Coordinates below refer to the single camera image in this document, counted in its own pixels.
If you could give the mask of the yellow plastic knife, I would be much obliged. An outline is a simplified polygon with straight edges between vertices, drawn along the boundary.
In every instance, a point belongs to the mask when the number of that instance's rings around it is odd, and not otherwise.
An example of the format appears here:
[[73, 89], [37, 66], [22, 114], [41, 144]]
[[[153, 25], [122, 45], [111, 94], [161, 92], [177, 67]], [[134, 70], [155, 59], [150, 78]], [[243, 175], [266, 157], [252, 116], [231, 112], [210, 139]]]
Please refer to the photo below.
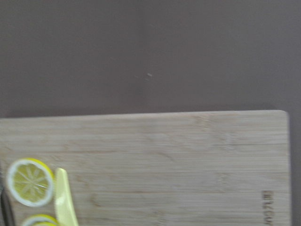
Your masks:
[[78, 226], [73, 205], [68, 173], [65, 169], [55, 170], [55, 215], [60, 226]]

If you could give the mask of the lemon slice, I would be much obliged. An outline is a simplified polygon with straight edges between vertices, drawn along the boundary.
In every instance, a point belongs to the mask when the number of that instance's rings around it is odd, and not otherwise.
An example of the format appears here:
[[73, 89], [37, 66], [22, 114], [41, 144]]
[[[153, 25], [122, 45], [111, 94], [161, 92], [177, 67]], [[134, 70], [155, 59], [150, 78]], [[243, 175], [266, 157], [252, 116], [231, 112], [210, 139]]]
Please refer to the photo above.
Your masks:
[[55, 176], [44, 162], [21, 158], [10, 164], [6, 182], [11, 195], [28, 207], [42, 207], [51, 202]]
[[26, 218], [22, 223], [22, 226], [57, 226], [58, 222], [57, 220], [46, 214], [35, 214], [28, 218]]

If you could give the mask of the upper lemon slice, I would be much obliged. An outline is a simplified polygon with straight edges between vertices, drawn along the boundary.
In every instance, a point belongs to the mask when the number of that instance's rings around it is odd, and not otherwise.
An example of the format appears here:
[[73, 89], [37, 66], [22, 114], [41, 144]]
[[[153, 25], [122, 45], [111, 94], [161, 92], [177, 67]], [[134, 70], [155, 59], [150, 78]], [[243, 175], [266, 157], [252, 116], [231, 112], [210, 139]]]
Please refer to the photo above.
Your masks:
[[51, 202], [55, 176], [44, 162], [21, 158], [10, 164], [6, 182], [11, 195], [28, 207], [42, 207]]

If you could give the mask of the lower lemon slice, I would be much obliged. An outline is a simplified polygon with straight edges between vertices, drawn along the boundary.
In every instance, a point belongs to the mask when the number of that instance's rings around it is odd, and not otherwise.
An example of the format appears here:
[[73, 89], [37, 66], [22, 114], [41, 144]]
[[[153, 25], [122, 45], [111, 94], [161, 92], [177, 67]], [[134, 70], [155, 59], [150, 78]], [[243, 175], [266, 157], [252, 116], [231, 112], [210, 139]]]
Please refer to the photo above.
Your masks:
[[28, 218], [26, 218], [22, 223], [22, 226], [57, 226], [58, 222], [57, 220], [46, 214], [35, 214]]

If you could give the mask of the wooden cutting board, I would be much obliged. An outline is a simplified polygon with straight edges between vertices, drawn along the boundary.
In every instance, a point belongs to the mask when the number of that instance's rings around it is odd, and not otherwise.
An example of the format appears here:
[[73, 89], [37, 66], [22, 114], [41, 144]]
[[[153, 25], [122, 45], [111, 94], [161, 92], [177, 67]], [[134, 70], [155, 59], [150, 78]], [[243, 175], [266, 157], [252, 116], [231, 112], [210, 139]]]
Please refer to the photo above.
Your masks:
[[0, 161], [68, 172], [81, 226], [289, 226], [280, 110], [1, 119]]

